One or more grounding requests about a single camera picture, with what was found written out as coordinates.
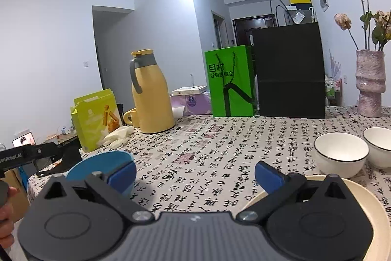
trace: human hand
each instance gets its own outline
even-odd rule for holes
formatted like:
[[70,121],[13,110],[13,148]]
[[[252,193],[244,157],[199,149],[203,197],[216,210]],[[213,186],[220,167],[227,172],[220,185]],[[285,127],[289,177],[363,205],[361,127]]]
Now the human hand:
[[[15,196],[18,190],[14,187],[8,188],[8,199]],[[14,222],[10,219],[13,212],[12,205],[9,201],[0,208],[0,245],[7,249],[15,241],[14,236],[11,234],[14,230]]]

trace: gripper logo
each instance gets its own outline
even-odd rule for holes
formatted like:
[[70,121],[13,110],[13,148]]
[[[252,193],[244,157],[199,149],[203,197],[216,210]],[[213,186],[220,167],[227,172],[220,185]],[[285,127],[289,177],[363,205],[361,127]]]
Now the gripper logo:
[[21,157],[22,157],[21,153],[15,154],[13,156],[6,156],[6,157],[3,157],[2,159],[0,159],[0,163],[4,163],[5,161],[11,161],[13,159],[20,159]]

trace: yellow mug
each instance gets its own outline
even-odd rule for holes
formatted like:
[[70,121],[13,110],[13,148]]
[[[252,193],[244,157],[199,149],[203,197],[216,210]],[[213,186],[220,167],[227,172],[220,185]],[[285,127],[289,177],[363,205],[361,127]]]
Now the yellow mug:
[[137,115],[137,110],[132,109],[124,114],[124,121],[126,124],[133,125],[134,127],[140,127],[140,119]]

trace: green paper bag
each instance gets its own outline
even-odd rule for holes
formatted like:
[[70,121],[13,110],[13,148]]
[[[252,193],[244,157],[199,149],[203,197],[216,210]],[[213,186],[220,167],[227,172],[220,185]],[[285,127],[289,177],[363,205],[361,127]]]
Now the green paper bag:
[[245,45],[205,52],[213,116],[253,116],[254,70]]
[[71,116],[83,150],[92,152],[103,139],[122,126],[113,92],[110,89],[74,99]]

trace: chinese calligraphy tablecloth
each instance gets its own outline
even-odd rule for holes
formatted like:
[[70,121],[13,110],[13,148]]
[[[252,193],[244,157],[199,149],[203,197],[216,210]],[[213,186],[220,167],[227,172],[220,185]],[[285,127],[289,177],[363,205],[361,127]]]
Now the chinese calligraphy tablecloth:
[[[362,137],[371,126],[391,128],[391,107],[383,108],[377,119],[359,115],[356,107],[328,107],[325,120],[193,115],[160,134],[136,130],[119,149],[135,158],[132,199],[155,214],[231,210],[235,215],[262,190],[254,179],[258,161],[283,173],[320,174],[313,158],[317,136],[346,132]],[[82,157],[108,150],[103,147]],[[30,177],[30,201],[49,178]],[[391,219],[391,169],[375,169],[367,162],[351,180],[373,192]]]

